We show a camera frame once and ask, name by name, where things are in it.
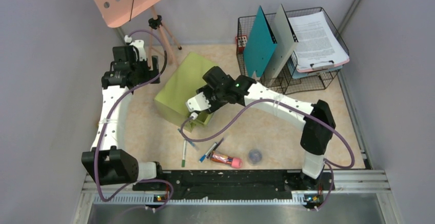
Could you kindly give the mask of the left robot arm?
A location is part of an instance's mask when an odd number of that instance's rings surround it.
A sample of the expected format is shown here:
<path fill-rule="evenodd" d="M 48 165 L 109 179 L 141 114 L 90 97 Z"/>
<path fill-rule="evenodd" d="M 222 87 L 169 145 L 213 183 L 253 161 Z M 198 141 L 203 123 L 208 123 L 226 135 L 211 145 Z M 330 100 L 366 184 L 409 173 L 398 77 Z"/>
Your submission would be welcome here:
<path fill-rule="evenodd" d="M 145 180 L 153 190 L 164 185 L 164 175 L 156 162 L 138 162 L 125 150 L 125 129 L 133 88 L 149 80 L 158 84 L 158 58 L 148 66 L 145 48 L 137 43 L 113 47 L 114 60 L 101 78 L 103 104 L 98 130 L 91 149 L 81 162 L 100 185 L 134 183 Z"/>

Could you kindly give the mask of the printed paper clipboard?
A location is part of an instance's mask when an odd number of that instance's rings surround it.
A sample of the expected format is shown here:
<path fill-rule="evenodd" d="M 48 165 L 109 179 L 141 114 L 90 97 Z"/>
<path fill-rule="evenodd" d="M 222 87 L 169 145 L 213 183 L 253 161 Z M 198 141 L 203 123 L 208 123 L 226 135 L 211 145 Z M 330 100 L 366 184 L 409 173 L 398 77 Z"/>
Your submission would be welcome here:
<path fill-rule="evenodd" d="M 340 67 L 350 61 L 348 53 L 330 28 L 325 12 L 290 17 L 298 44 L 292 56 L 299 73 Z"/>

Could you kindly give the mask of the teal folder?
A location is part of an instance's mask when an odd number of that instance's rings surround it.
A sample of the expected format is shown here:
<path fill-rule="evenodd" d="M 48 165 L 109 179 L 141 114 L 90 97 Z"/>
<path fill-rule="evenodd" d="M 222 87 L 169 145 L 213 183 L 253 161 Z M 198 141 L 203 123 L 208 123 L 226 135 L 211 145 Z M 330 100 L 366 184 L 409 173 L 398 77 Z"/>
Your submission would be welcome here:
<path fill-rule="evenodd" d="M 262 6 L 259 6 L 243 52 L 247 76 L 257 80 L 262 77 L 276 45 L 274 33 Z"/>

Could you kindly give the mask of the grey white folder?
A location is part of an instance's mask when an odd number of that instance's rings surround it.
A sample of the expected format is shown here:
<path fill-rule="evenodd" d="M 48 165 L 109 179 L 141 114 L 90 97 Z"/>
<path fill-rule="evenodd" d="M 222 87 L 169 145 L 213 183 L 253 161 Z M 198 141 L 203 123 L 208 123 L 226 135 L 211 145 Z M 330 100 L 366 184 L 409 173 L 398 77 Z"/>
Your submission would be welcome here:
<path fill-rule="evenodd" d="M 278 77 L 299 42 L 282 4 L 273 18 L 271 29 L 276 40 L 276 48 L 264 71 L 267 80 Z"/>

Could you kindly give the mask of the black wire desk organizer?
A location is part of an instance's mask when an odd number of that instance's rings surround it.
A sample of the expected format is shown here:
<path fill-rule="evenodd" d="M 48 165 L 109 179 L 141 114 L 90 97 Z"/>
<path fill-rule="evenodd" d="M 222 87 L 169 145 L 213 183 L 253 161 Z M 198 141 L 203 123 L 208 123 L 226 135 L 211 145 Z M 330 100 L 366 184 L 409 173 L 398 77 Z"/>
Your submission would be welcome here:
<path fill-rule="evenodd" d="M 311 15 L 317 12 L 324 13 L 326 22 L 329 28 L 331 29 L 332 33 L 334 34 L 335 38 L 338 40 L 338 43 L 343 48 L 343 50 L 347 54 L 349 54 L 349 50 L 345 42 L 343 41 L 343 38 L 341 37 L 339 31 L 337 30 L 336 26 L 334 25 L 334 23 L 332 22 L 332 20 L 330 19 L 329 15 L 326 13 L 323 7 L 291 10 L 291 11 L 286 11 L 286 14 L 289 17 L 296 17 L 296 16 Z M 254 19 L 255 19 L 255 15 L 239 17 L 237 36 L 246 35 L 248 37 Z M 247 75 L 243 54 L 236 53 L 236 57 L 238 60 L 240 73 L 242 75 Z M 293 54 L 291 56 L 291 59 L 295 60 L 295 57 L 296 55 Z M 271 87 L 272 90 L 274 91 L 287 95 L 287 94 L 293 94 L 293 93 L 305 92 L 305 91 L 325 90 L 332 83 L 332 81 L 335 79 L 335 77 L 338 75 L 339 72 L 340 70 L 337 70 L 332 72 L 321 73 L 314 76 L 293 79 L 289 72 L 288 67 L 284 66 L 277 78 L 272 80 L 267 80 L 264 79 L 264 77 L 261 77 L 260 82 L 266 87 Z"/>

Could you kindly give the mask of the green rectangular box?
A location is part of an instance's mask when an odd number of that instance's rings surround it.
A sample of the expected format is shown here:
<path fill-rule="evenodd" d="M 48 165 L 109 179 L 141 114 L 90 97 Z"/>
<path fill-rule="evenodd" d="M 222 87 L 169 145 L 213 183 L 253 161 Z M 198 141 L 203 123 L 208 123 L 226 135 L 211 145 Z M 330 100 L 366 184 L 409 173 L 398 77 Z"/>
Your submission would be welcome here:
<path fill-rule="evenodd" d="M 205 86 L 203 75 L 214 66 L 217 64 L 190 52 L 154 98 L 160 116 L 180 127 L 190 115 L 186 101 Z"/>

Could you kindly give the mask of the light blue clipboard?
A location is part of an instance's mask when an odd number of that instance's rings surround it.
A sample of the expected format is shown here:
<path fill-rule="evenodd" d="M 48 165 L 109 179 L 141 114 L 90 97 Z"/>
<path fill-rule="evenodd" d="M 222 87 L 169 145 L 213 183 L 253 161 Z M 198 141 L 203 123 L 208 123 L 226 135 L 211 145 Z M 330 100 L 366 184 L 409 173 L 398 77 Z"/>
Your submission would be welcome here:
<path fill-rule="evenodd" d="M 321 74 L 321 73 L 341 70 L 343 66 L 338 66 L 338 67 L 329 68 L 329 69 L 322 69 L 322 70 L 317 70 L 317 71 L 312 71 L 312 72 L 298 72 L 296 70 L 296 68 L 295 68 L 293 60 L 290 58 L 288 60 L 288 62 L 287 62 L 287 67 L 289 69 L 289 72 L 290 72 L 292 78 L 293 79 L 299 79 L 299 78 L 304 78 L 304 77 L 318 75 L 318 74 Z"/>

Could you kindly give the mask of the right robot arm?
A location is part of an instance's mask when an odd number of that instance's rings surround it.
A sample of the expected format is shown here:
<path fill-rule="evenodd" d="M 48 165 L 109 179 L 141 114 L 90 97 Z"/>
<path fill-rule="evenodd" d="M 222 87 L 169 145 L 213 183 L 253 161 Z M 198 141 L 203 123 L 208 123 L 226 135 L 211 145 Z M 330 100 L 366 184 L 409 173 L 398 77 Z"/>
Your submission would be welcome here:
<path fill-rule="evenodd" d="M 226 104 L 256 108 L 293 124 L 302 131 L 300 145 L 304 149 L 301 183 L 315 189 L 322 181 L 321 171 L 327 145 L 332 139 L 335 121 L 329 104 L 299 101 L 263 86 L 255 79 L 240 75 L 233 79 L 214 66 L 203 75 L 205 85 L 186 101 L 190 113 L 212 114 Z"/>

